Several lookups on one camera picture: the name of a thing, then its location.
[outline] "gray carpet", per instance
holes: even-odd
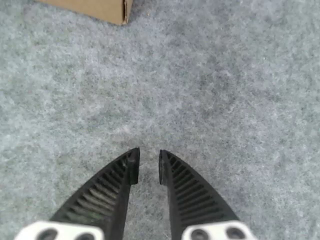
[[[170,238],[158,155],[262,240],[320,238],[320,1],[135,0],[129,25],[0,1],[0,233],[140,146],[125,240]]]

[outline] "cardboard box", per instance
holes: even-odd
[[[113,24],[127,24],[133,0],[37,0]]]

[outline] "mounting hole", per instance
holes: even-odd
[[[95,240],[95,237],[90,233],[81,234],[76,240]]]
[[[50,228],[42,231],[36,240],[55,240],[57,234],[57,230]]]
[[[196,229],[191,233],[191,240],[209,240],[209,236],[205,231]]]
[[[226,234],[230,239],[245,239],[245,234],[236,227],[230,227],[226,230]]]

